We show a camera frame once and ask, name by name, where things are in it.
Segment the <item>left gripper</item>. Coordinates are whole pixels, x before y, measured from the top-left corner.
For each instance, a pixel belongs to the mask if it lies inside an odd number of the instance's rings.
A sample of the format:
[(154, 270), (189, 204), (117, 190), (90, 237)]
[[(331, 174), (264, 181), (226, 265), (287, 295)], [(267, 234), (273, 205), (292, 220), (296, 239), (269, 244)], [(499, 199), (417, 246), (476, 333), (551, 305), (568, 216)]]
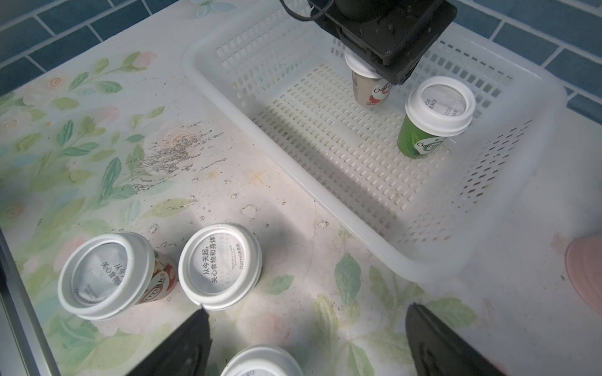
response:
[(456, 15), (444, 0), (335, 1), (315, 23), (379, 76), (401, 85)]

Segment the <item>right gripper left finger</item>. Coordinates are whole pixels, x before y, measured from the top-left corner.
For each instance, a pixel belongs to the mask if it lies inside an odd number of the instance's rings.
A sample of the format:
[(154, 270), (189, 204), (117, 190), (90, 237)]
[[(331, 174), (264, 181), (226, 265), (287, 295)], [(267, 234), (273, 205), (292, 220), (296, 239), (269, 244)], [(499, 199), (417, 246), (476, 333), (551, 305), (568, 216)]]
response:
[(204, 375), (211, 345), (209, 315), (197, 310), (129, 375)]

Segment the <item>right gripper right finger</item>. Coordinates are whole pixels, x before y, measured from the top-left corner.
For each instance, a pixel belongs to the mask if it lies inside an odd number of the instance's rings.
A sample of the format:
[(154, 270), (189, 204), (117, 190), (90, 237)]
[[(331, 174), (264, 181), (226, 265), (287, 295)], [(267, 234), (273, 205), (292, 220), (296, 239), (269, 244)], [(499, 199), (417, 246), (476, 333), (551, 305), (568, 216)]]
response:
[(418, 375), (504, 376), (424, 305), (410, 305), (405, 329)]

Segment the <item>yogurt cup red label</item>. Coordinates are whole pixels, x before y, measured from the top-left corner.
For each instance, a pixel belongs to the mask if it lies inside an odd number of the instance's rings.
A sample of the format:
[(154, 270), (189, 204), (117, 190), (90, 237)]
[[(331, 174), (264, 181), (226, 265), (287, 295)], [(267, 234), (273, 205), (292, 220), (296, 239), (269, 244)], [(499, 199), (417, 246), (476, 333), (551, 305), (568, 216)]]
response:
[(385, 103), (393, 85), (350, 49), (345, 51), (345, 61), (352, 71), (354, 98), (367, 108)]

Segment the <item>white plastic basket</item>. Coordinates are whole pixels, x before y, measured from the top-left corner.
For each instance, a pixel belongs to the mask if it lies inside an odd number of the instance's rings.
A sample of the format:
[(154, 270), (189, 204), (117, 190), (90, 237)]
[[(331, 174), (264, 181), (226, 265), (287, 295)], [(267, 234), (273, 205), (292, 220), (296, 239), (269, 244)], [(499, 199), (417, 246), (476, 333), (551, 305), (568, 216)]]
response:
[[(397, 275), (457, 275), (536, 171), (568, 96), (546, 69), (457, 24), (373, 110), (344, 45), (261, 1), (192, 43), (188, 78)], [(444, 75), (475, 94), (467, 131), (425, 158), (398, 150), (404, 104)]]

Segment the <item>yogurt cup bottom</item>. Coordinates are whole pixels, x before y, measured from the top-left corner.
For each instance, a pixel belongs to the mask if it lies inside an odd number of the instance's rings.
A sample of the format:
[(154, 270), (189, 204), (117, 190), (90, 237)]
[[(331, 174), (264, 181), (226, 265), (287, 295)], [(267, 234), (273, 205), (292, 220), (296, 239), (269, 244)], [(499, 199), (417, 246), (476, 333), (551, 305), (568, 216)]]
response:
[(252, 346), (239, 352), (221, 376), (304, 376), (292, 355), (279, 346)]

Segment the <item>pink pen holder cup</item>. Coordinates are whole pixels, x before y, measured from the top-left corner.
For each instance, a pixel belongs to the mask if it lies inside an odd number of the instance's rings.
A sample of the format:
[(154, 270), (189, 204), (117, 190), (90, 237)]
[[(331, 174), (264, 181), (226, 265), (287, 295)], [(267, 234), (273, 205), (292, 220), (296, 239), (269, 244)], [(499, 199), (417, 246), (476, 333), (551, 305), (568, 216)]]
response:
[(578, 295), (601, 315), (601, 235), (572, 241), (566, 250), (565, 267)]

